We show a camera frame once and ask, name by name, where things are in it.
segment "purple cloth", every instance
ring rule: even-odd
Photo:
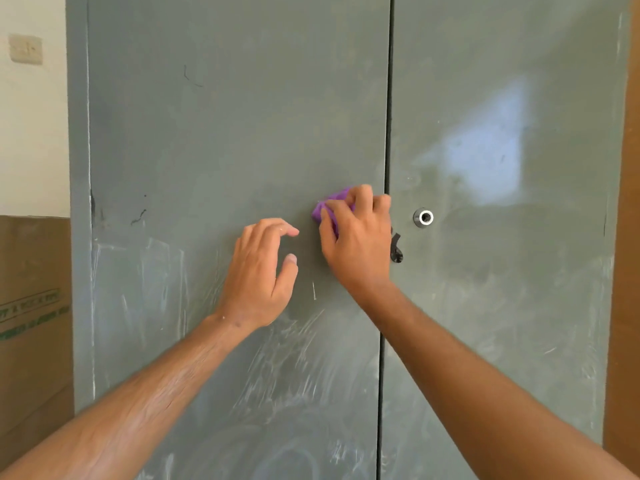
[[[345,190],[341,190],[338,193],[334,193],[329,195],[329,197],[325,198],[324,200],[318,202],[318,205],[316,205],[316,208],[314,209],[313,212],[311,212],[311,217],[314,218],[314,220],[318,223],[322,222],[322,209],[326,209],[327,212],[329,212],[329,217],[331,217],[331,220],[333,222],[333,232],[335,233],[335,236],[338,237],[338,222],[335,220],[335,216],[333,215],[333,212],[331,209],[329,209],[329,207],[326,206],[325,202],[327,200],[344,200],[348,193],[349,190],[351,190],[351,187],[347,187],[345,188]]]

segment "hand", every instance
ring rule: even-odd
[[[298,275],[298,259],[289,254],[276,277],[280,238],[299,233],[282,219],[263,219],[245,227],[236,241],[216,314],[249,325],[251,331],[276,320],[291,299]]]
[[[329,200],[340,231],[336,239],[328,212],[322,210],[320,240],[324,257],[354,298],[364,298],[377,283],[389,280],[391,197],[374,196],[370,185],[354,187],[345,200]],[[352,212],[350,206],[355,204]]]

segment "cabinet door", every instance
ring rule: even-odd
[[[430,316],[601,440],[628,0],[396,0],[390,161]],[[432,211],[426,228],[416,209]],[[387,347],[385,479],[472,478]]]
[[[140,479],[374,476],[379,334],[332,277],[310,213],[355,182],[382,190],[388,7],[89,0],[93,316],[75,323],[92,331],[78,407],[212,312],[245,225],[301,231],[281,246],[300,266],[291,304],[229,355]]]

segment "switch plate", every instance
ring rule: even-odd
[[[9,35],[9,55],[13,62],[42,65],[42,39],[33,35]]]

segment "cardboard box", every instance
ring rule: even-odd
[[[73,415],[69,219],[0,216],[0,470]]]

